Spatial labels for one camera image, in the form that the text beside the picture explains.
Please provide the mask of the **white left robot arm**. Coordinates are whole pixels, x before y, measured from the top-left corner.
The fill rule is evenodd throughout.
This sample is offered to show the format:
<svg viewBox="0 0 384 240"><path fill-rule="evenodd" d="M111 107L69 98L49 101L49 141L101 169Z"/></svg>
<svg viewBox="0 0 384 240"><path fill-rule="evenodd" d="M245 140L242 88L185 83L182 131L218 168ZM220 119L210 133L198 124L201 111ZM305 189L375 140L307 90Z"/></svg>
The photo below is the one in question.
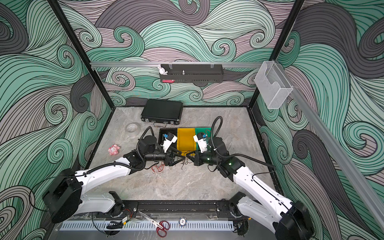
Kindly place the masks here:
<svg viewBox="0 0 384 240"><path fill-rule="evenodd" d="M116 192L90 194L89 191L143 170L147 161L163 162L166 166L177 164L175 157L184 159L182 152L172 147L177 139L168 133L164 135L163 143L158 144L154 136L142 137L135 150L111 163L77 172L72 169L61 171L43 195L52 223L61 223L83 213L106 213L112 218L119 217L125 205Z"/></svg>

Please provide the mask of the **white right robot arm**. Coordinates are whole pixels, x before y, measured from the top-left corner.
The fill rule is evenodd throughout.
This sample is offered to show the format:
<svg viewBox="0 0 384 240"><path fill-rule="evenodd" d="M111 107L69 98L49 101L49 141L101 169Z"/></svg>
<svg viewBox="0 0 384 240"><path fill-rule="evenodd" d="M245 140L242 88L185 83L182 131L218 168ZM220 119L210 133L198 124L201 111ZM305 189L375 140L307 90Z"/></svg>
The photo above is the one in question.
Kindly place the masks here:
<svg viewBox="0 0 384 240"><path fill-rule="evenodd" d="M225 178L241 186L254 199L247 196L235 201L237 210L269 229L278 240L309 240L315 228L308 208L300 201L293 202L277 193L258 178L257 174L239 160L241 154L230 155L219 137L206 139L194 136L198 150L186 156L196 166L216 166Z"/></svg>

